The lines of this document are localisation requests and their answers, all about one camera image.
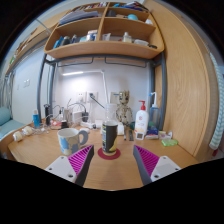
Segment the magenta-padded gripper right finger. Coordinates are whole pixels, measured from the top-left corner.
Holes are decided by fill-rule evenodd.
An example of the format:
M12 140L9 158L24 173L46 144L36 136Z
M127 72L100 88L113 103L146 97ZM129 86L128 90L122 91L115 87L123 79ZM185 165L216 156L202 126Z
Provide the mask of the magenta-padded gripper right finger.
M137 145L133 147L133 155L137 162L143 185L155 182L180 170L180 167L169 157L158 157L147 149Z

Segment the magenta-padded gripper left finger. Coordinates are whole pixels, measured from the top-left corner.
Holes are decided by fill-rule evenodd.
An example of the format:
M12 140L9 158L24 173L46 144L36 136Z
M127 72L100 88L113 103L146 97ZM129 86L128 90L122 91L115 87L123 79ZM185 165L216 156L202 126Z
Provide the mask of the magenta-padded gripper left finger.
M46 168L46 171L78 186L83 186L93 156L94 146L90 145L68 157L59 156Z

